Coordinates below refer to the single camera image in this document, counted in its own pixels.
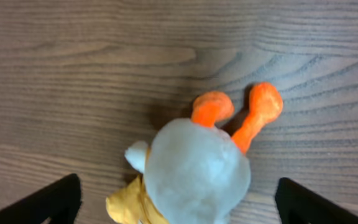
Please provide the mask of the white plush chicken toy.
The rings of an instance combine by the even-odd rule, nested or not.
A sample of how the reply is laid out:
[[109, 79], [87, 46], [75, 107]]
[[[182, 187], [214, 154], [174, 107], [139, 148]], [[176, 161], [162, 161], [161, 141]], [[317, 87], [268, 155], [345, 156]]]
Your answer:
[[200, 95], [189, 118], [174, 119], [152, 142], [126, 149], [138, 175], [106, 198], [108, 215], [116, 223], [229, 223], [250, 187], [251, 142], [282, 110], [279, 91], [258, 83], [250, 90], [248, 115], [228, 134], [216, 125], [232, 116], [230, 97], [221, 91]]

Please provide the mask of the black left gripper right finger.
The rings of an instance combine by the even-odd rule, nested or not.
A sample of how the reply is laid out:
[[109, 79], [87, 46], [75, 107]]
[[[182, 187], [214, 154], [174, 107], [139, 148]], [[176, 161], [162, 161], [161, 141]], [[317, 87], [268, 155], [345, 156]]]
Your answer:
[[278, 181], [275, 203], [282, 224], [358, 224], [358, 216], [295, 181]]

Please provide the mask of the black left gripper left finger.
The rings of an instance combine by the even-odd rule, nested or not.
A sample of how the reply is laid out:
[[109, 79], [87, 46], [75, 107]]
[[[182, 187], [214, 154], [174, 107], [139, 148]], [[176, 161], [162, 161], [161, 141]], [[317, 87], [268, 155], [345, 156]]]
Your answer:
[[76, 174], [40, 189], [39, 191], [0, 210], [0, 223], [74, 224], [81, 207], [81, 183]]

